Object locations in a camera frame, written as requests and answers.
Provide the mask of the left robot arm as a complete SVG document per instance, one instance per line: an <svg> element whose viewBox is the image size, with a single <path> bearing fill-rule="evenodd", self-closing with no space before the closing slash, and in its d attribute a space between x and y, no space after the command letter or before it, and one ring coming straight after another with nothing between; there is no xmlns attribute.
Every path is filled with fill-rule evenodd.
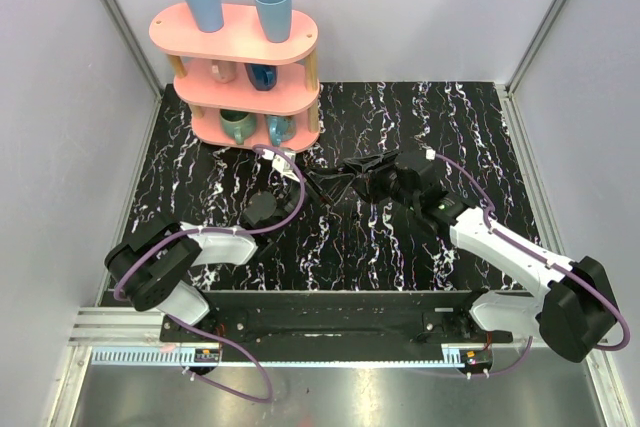
<svg viewBox="0 0 640 427"><path fill-rule="evenodd" d="M215 333L210 303L185 276L208 264L244 265L274 245L274 233L292 222L309 201L334 203L356 174L343 168L307 171L294 179L288 196L254 194L233 227L196 226L170 215L154 214L106 255L104 265L116 282L114 297L138 312L157 309L181 321L181 331L196 343Z"/></svg>

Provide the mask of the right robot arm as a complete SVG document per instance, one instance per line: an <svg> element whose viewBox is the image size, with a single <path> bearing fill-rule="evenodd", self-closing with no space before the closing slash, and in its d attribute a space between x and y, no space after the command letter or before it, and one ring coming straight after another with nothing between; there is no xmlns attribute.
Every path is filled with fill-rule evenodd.
<svg viewBox="0 0 640 427"><path fill-rule="evenodd" d="M538 337L562 358L579 363L614 326L622 329L615 349L626 347L630 329L622 316L603 265L591 257L574 261L553 253L492 219L484 207L444 189L435 163L440 155L387 152L348 158L343 169L362 200L391 199L417 222L458 249L470 252L507 274L525 290L514 296L487 291L454 318L454 331L476 343L489 331Z"/></svg>

